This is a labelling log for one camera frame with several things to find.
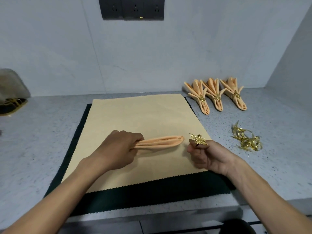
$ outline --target person's right arm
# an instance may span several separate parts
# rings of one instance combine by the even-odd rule
[[[197,168],[227,176],[271,234],[312,233],[312,222],[260,177],[243,159],[219,143],[207,140],[198,145],[190,140],[188,152]]]

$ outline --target black electrical outlet panel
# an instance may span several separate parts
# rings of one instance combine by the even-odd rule
[[[163,20],[165,0],[99,0],[103,19]]]
[[[121,0],[99,0],[103,19],[123,19]]]
[[[165,0],[143,0],[145,19],[163,19]]]
[[[124,19],[143,19],[143,0],[121,0]]]

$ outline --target yellow placemat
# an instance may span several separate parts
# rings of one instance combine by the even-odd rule
[[[89,156],[113,130],[140,132],[145,139],[182,135],[174,148],[136,156],[133,163],[101,176],[87,191],[100,191],[167,177],[205,171],[197,169],[186,151],[189,133],[210,139],[181,94],[93,100],[64,181],[79,161]]]

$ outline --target person's left arm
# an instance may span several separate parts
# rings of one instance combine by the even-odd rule
[[[137,153],[136,149],[130,149],[131,146],[143,139],[140,133],[113,131],[98,149],[80,161],[66,180],[8,227],[3,234],[57,233],[97,178],[109,170],[130,164]]]

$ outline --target wall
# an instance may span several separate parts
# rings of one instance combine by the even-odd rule
[[[0,67],[33,96],[264,87],[312,0],[165,0],[164,21],[103,21],[98,0],[1,0]]]
[[[275,68],[266,88],[288,104],[312,112],[312,7]]]

